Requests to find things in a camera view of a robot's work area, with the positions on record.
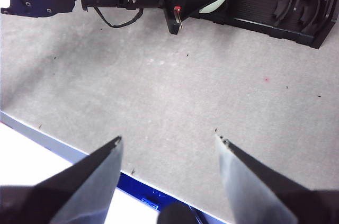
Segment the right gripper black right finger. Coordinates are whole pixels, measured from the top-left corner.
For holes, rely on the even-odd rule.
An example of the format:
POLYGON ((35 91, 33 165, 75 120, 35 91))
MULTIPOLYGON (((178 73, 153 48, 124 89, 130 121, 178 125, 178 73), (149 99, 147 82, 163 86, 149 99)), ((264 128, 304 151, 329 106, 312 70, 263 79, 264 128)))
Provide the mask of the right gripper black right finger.
POLYGON ((221 182, 236 223, 338 223, 338 191, 311 190, 215 136, 221 182))

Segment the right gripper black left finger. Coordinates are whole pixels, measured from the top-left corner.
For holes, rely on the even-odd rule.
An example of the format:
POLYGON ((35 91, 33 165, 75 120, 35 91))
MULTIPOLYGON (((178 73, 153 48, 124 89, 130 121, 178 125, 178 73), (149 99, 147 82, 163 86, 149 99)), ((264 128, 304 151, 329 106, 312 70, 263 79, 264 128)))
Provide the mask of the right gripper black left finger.
POLYGON ((1 223, 104 223, 120 178, 121 136, 30 186, 1 186, 1 223))

